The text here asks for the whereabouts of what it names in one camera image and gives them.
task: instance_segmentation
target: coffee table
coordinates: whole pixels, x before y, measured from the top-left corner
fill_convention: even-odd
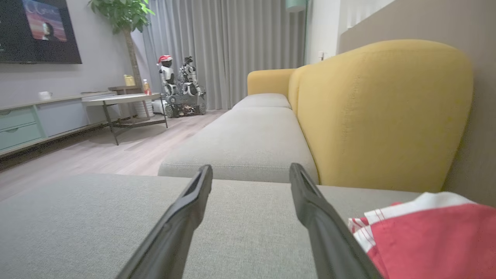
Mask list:
[[[149,125],[154,125],[154,124],[160,124],[160,123],[165,123],[166,128],[169,126],[167,125],[167,118],[165,117],[164,114],[164,120],[156,120],[156,121],[149,121],[149,122],[142,122],[142,123],[136,123],[135,119],[131,116],[131,124],[123,124],[120,120],[113,122],[110,119],[109,111],[107,110],[107,107],[112,106],[112,105],[117,105],[117,104],[127,104],[129,111],[131,111],[131,108],[129,106],[130,103],[132,102],[138,102],[142,101],[143,105],[145,106],[145,112],[146,116],[148,119],[150,119],[150,114],[153,112],[149,112],[148,108],[146,107],[146,102],[145,100],[152,100],[152,99],[159,99],[161,103],[162,102],[162,95],[160,93],[153,93],[151,95],[146,95],[146,94],[128,94],[128,95],[117,95],[117,96],[111,96],[111,97],[104,97],[100,99],[94,99],[94,100],[88,100],[88,101],[83,101],[86,106],[102,106],[103,110],[105,112],[105,117],[107,118],[107,122],[109,123],[110,127],[110,132],[114,136],[114,139],[116,140],[116,144],[119,145],[119,141],[117,140],[117,136],[125,133],[126,131],[131,130],[132,128],[137,128],[137,127],[144,127],[144,126],[149,126]],[[122,128],[119,131],[115,131],[114,128]]]

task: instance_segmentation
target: wall outlet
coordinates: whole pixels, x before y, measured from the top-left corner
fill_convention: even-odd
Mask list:
[[[319,50],[318,51],[318,58],[321,61],[324,60],[324,51],[323,50]]]

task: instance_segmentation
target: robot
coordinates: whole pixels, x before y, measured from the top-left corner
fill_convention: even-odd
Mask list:
[[[169,118],[205,114],[205,92],[201,89],[196,79],[196,69],[191,65],[192,57],[186,57],[181,67],[179,85],[174,80],[172,57],[164,55],[159,58],[160,76],[162,79],[164,96],[164,113]]]
[[[181,73],[184,79],[183,92],[191,96],[203,96],[204,93],[198,84],[198,79],[196,79],[196,68],[191,63],[193,63],[193,57],[186,57],[181,67]]]
[[[174,82],[174,69],[171,68],[172,56],[162,55],[158,59],[157,65],[160,67],[160,80],[162,81],[165,96],[174,95],[176,92],[176,83]]]

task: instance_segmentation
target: gray wall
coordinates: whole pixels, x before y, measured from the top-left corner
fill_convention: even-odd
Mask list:
[[[137,29],[131,33],[132,41],[134,42],[134,51],[136,52],[136,60],[138,62],[139,74],[142,79],[146,79],[151,86],[150,68],[148,67],[148,60],[146,57],[145,42],[143,40],[143,33]],[[160,92],[160,88],[152,88],[153,92]]]
[[[124,85],[124,74],[132,74],[124,37],[87,4],[67,0],[83,64],[0,64],[0,107],[35,102],[40,91],[59,98]]]
[[[425,39],[465,52],[475,73],[472,112],[444,189],[496,206],[496,1],[396,0],[349,29],[339,52],[392,39]]]

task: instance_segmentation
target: person on screen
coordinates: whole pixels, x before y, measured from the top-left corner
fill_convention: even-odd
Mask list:
[[[43,32],[45,33],[45,35],[42,38],[43,40],[60,41],[54,35],[54,27],[51,24],[49,24],[48,22],[43,23]]]

